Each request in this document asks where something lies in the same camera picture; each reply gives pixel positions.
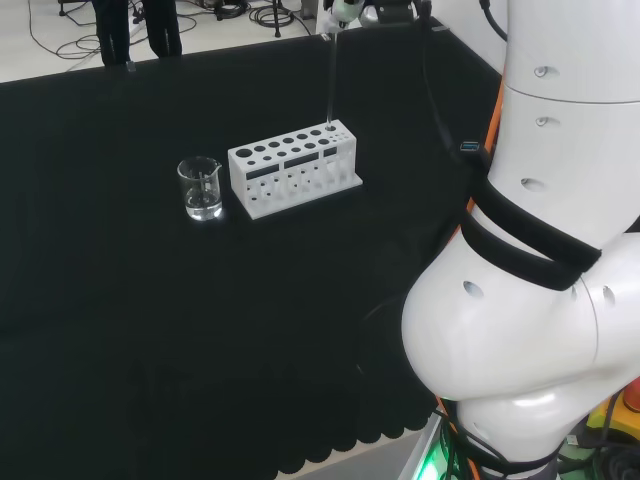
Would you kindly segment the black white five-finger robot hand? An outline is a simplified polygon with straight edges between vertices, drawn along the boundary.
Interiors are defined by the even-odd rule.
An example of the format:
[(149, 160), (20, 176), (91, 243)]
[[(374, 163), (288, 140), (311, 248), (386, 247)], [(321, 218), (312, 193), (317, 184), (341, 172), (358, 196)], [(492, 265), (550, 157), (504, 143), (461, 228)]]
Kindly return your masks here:
[(333, 34), (353, 26), (372, 28), (411, 24), (418, 20), (429, 21), (431, 10), (431, 1), (323, 1), (316, 32)]

